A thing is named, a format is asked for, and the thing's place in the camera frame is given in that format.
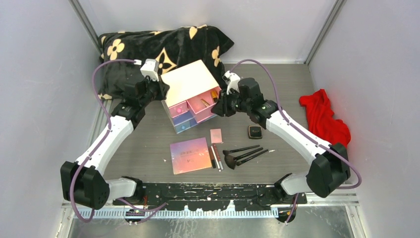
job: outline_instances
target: black metal base plate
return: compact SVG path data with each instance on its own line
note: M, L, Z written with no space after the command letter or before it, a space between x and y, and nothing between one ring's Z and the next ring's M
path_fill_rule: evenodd
M149 208L167 202L165 209L169 211L182 211L185 205L191 211L225 210L231 200L236 211L260 211L270 210L272 204L293 202L293 196L279 201L272 184L143 183L143 187ZM297 203L306 204L306 195L300 195Z

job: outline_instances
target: red towel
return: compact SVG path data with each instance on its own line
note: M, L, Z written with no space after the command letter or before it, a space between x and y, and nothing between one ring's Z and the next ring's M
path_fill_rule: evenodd
M334 112L325 90L320 89L312 95L302 96L299 103L306 107L310 132L332 145L339 142L347 148L351 140L349 128L342 120L332 118Z

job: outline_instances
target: black compact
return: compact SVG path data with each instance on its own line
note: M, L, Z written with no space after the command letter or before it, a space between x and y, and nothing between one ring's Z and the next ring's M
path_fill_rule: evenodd
M263 129L259 125L250 125L248 127L248 137L250 139L261 139L263 137Z

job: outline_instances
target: white wall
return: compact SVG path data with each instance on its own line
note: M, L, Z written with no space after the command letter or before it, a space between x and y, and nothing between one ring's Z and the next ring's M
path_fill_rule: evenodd
M304 62L335 0L79 0L98 34L216 26L234 42L224 62Z
M68 1L0 1L0 236L50 238L88 145L98 53Z
M310 70L350 128L373 238L420 234L420 2L349 0Z

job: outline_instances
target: drawer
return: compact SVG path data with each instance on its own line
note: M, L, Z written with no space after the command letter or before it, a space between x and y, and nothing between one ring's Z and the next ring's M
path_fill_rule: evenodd
M175 128L176 133L180 133L180 132L185 131L186 129L188 129L190 127L191 127L190 121L188 120L188 121L185 121L185 122L183 122L179 125L176 125L174 128Z
M179 124L184 123L184 122L186 122L186 121L188 121L188 120L191 120L191 119L193 119L193 118L194 118L194 117L193 117L193 115L191 114L191 112L190 112L190 111L188 111L188 112L186 112L186 113L184 113L184 114L182 114L182 115L179 115L179 116L177 116L177 117L173 118L173 119L172 119L172 122L173 122L173 125L179 125Z
M216 91L217 95L219 95L220 88L213 88L187 100L188 108L190 109L190 112L194 116L197 123L200 123L214 116L214 114L211 113L211 109L216 105L216 103L211 97L211 91Z
M188 111L187 102L182 102L169 108L169 113L172 118L179 116L183 113L186 113L187 111Z

